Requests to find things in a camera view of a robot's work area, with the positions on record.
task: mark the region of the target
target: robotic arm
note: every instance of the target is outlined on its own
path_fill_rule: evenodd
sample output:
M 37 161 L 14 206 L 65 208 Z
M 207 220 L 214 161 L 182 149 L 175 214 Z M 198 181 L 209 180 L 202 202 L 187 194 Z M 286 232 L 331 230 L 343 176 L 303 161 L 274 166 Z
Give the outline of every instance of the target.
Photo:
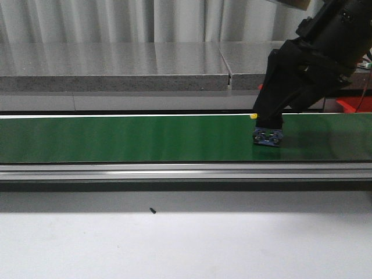
M 297 8 L 309 4 L 307 0 L 276 2 Z M 287 40 L 269 56 L 263 88 L 253 107 L 258 115 L 255 144 L 279 146 L 281 112 L 286 106 L 302 112 L 350 84 L 357 63 L 372 48 L 372 0 L 324 0 L 314 19 L 303 20 L 296 33 L 297 39 Z

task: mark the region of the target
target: white backdrop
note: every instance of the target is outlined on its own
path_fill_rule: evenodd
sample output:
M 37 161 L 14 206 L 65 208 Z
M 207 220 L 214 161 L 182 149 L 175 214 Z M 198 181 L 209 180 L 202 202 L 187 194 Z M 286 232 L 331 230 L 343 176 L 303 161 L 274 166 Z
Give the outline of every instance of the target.
M 303 12 L 264 0 L 0 0 L 0 42 L 199 42 L 294 38 Z

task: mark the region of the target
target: gray granite slab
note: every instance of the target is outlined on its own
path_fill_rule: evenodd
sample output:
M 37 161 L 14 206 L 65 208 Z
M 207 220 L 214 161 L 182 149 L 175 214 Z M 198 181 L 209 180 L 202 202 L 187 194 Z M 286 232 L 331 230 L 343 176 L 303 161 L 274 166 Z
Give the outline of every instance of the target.
M 232 90 L 256 90 L 263 82 L 267 57 L 282 41 L 270 42 L 221 42 L 220 51 L 231 76 Z M 346 89 L 363 89 L 369 71 L 357 69 L 351 77 L 353 84 Z
M 286 6 L 290 6 L 301 10 L 307 10 L 310 4 L 310 0 L 269 0 L 269 1 L 272 1 L 274 3 L 281 3 Z
M 207 43 L 0 44 L 0 91 L 221 91 L 228 71 Z

